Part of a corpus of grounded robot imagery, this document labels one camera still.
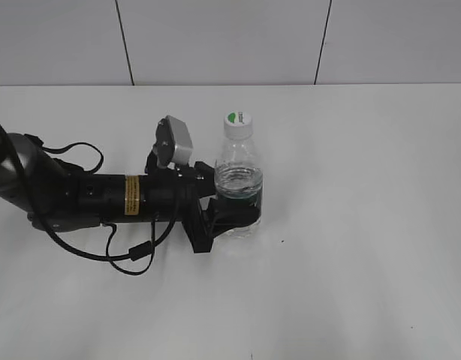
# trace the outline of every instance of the robotic arm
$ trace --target robotic arm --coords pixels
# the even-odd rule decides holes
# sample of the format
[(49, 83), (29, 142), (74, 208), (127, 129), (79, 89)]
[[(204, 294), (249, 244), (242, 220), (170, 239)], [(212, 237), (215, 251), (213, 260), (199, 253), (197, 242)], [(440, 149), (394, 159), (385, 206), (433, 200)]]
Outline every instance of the robotic arm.
[[(153, 257), (155, 246), (164, 241), (177, 221), (182, 222), (194, 252), (206, 253), (216, 236), (259, 218), (261, 210), (256, 206), (230, 208), (217, 199), (210, 199), (203, 210), (200, 199), (215, 195), (214, 169), (200, 161), (189, 166), (193, 148), (187, 126), (167, 116), (158, 123), (155, 135), (146, 175), (101, 175), (95, 173), (104, 157), (93, 145), (76, 142), (62, 149), (45, 148), (36, 136), (6, 133), (0, 125), (0, 197), (27, 212), (32, 226), (45, 231), (65, 250), (112, 264)], [(61, 154), (77, 145), (99, 152), (101, 161), (96, 168), (85, 171), (47, 154)], [(156, 221), (168, 222), (158, 239), (133, 247), (127, 254), (108, 254), (115, 224), (151, 222), (153, 228)], [(78, 250), (57, 235), (101, 224), (113, 227), (105, 256)]]

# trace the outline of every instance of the water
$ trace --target water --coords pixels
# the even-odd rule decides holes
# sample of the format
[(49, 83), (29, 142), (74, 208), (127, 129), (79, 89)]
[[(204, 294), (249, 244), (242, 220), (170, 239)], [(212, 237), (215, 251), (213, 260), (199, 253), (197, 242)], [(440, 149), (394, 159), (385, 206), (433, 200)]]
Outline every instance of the water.
[[(220, 200), (228, 201), (232, 206), (261, 207), (262, 171), (257, 167), (233, 163), (220, 165), (215, 169), (215, 188)], [(247, 237), (258, 227), (261, 219), (251, 226), (227, 231), (229, 236)]]

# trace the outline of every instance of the green logo on cap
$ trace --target green logo on cap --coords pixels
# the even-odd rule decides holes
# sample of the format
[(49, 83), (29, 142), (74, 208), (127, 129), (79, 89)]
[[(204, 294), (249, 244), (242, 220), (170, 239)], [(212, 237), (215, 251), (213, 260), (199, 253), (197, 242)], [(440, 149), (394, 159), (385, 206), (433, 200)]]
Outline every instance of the green logo on cap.
[(231, 122), (232, 124), (235, 122), (236, 120), (236, 113), (235, 112), (231, 112), (228, 116), (227, 116), (227, 120), (229, 120), (229, 122)]

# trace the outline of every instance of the white wall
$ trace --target white wall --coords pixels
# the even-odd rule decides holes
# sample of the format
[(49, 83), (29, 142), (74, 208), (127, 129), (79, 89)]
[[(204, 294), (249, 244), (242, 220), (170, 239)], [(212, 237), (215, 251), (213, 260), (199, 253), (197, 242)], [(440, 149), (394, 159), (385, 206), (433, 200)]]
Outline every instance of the white wall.
[[(119, 0), (137, 85), (312, 84), (330, 0)], [(0, 0), (0, 85), (131, 84), (115, 0)], [(461, 82), (461, 0), (333, 0), (318, 84)]]
[(138, 84), (310, 84), (328, 0), (119, 0)]
[(318, 83), (461, 83), (461, 0), (334, 0)]
[(0, 85), (130, 84), (109, 0), (0, 0)]

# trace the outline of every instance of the bottle label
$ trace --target bottle label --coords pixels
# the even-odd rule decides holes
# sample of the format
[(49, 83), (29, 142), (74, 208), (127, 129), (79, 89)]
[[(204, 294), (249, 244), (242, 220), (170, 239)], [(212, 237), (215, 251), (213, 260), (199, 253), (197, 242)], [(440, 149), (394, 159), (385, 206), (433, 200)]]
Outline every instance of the bottle label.
[(217, 199), (222, 201), (223, 204), (229, 209), (244, 209), (249, 206), (255, 206), (259, 210), (261, 210), (262, 206), (262, 187), (261, 189), (250, 197), (245, 198), (232, 198), (226, 197), (221, 193), (217, 193)]

